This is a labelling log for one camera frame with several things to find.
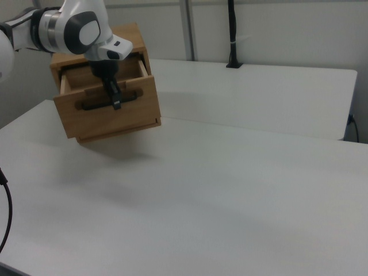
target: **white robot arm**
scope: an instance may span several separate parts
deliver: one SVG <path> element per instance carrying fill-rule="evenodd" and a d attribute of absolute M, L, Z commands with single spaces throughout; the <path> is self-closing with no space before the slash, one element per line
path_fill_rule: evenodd
<path fill-rule="evenodd" d="M 120 108 L 114 75 L 117 61 L 130 54 L 133 44 L 113 35 L 103 0 L 65 0 L 61 8 L 28 8 L 0 23 L 0 82 L 13 69 L 14 51 L 24 48 L 84 54 L 93 74 L 102 79 L 114 108 Z"/>

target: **wooden drawer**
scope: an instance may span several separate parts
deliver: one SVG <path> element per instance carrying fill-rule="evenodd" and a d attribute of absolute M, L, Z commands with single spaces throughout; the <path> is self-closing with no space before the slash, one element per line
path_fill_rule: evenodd
<path fill-rule="evenodd" d="M 147 70 L 145 57 L 147 54 L 133 51 L 119 62 L 115 77 L 123 100 L 136 98 L 122 103 L 119 110 L 111 105 L 95 108 L 110 99 L 85 60 L 75 59 L 57 68 L 60 95 L 54 102 L 68 138 L 86 143 L 161 125 L 155 79 Z"/>

